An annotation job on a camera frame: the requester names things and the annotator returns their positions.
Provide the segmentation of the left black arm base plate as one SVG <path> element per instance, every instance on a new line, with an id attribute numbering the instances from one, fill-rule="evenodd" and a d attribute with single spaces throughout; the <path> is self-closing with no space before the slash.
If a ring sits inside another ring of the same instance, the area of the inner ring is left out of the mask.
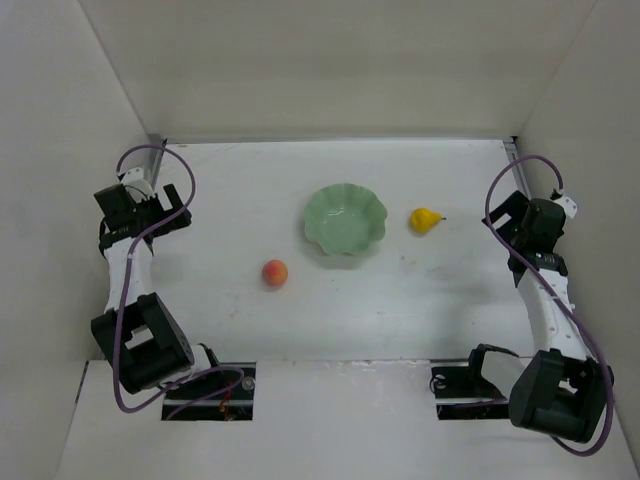
<path id="1" fill-rule="evenodd" d="M 161 411 L 162 421 L 251 421 L 256 392 L 256 364 L 225 364 L 243 371 L 213 373 L 167 393 Z"/>

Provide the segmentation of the green scalloped fruit bowl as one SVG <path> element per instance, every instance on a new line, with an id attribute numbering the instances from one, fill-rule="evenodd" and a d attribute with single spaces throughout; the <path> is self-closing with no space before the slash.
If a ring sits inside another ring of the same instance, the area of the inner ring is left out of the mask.
<path id="1" fill-rule="evenodd" d="M 352 183 L 325 186 L 302 212 L 305 238 L 329 256 L 360 255 L 386 234 L 388 211 L 370 189 Z"/>

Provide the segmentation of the yellow fake pear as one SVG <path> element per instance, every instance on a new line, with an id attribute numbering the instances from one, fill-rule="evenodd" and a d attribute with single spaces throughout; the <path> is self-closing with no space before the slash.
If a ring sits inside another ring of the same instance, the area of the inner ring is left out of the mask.
<path id="1" fill-rule="evenodd" d="M 415 233 L 422 235 L 432 230 L 444 220 L 445 217 L 442 214 L 421 207 L 412 211 L 409 217 L 409 225 Z"/>

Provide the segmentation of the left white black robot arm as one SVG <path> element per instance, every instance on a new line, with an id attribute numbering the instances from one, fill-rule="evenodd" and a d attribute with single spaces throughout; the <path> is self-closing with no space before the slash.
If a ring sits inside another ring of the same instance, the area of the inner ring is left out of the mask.
<path id="1" fill-rule="evenodd" d="M 117 314 L 121 297 L 125 296 L 119 381 L 131 394 L 219 365 L 209 347 L 188 342 L 151 284 L 153 240 L 190 226 L 189 211 L 140 241 L 133 254 L 129 288 L 123 289 L 128 251 L 134 239 L 183 206 L 174 185 L 166 185 L 164 192 L 169 209 L 162 206 L 158 195 L 147 185 L 117 184 L 94 195 L 104 214 L 99 250 L 108 262 L 110 292 L 104 313 L 91 321 L 91 332 L 107 361 L 112 362 Z"/>

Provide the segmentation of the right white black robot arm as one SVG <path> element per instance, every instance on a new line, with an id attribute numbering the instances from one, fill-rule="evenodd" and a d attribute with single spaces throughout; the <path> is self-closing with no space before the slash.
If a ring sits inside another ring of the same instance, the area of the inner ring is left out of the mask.
<path id="1" fill-rule="evenodd" d="M 507 266 L 523 300 L 535 354 L 522 364 L 514 352 L 489 344 L 471 351 L 467 376 L 486 381 L 507 401 L 519 428 L 581 444 L 589 442 L 606 406 L 606 375 L 571 320 L 568 269 L 554 251 L 567 218 L 568 199 L 529 199 L 516 191 L 484 218 L 509 250 Z"/>

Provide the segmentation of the red orange fake peach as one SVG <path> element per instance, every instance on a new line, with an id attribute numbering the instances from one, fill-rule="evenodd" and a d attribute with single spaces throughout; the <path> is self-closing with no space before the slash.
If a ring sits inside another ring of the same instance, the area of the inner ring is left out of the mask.
<path id="1" fill-rule="evenodd" d="M 283 286 L 288 279 L 288 268 L 284 262 L 272 259 L 266 262 L 262 268 L 262 279 L 269 287 Z"/>

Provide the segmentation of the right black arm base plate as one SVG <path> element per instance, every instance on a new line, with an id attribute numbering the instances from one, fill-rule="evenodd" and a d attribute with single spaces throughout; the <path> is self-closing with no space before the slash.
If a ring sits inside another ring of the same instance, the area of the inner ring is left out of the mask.
<path id="1" fill-rule="evenodd" d="M 507 399 L 484 379 L 467 375 L 466 365 L 431 368 L 429 389 L 436 399 L 439 420 L 506 420 Z"/>

